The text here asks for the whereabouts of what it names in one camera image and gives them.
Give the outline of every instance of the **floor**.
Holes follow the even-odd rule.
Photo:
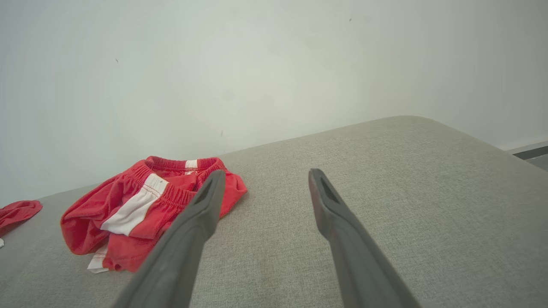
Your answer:
[[[526,161],[539,167],[542,170],[548,171],[548,154],[527,159]]]

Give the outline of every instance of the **white wall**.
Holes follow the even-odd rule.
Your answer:
[[[0,103],[0,207],[394,115],[509,149],[548,140],[548,2],[2,0]]]

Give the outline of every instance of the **gray bed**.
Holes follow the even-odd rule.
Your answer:
[[[249,192],[205,245],[191,307],[342,307],[312,167],[426,306],[548,307],[548,173],[506,152],[402,116],[220,157]],[[59,227],[92,188],[42,198],[3,237],[1,306],[112,305],[132,274],[87,271],[92,256],[71,254]]]

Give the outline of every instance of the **dark strip along baseboard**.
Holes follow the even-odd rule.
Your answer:
[[[543,146],[538,149],[532,149],[529,151],[516,153],[514,154],[514,156],[519,157],[521,159],[530,159],[530,158],[539,157],[545,154],[548,154],[548,146]]]

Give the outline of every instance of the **red shorts with white stripe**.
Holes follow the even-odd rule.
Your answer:
[[[151,156],[73,204],[61,218],[65,242],[75,254],[96,252],[88,267],[92,272],[135,272],[211,172],[219,169],[226,172],[223,217],[247,188],[220,159]]]

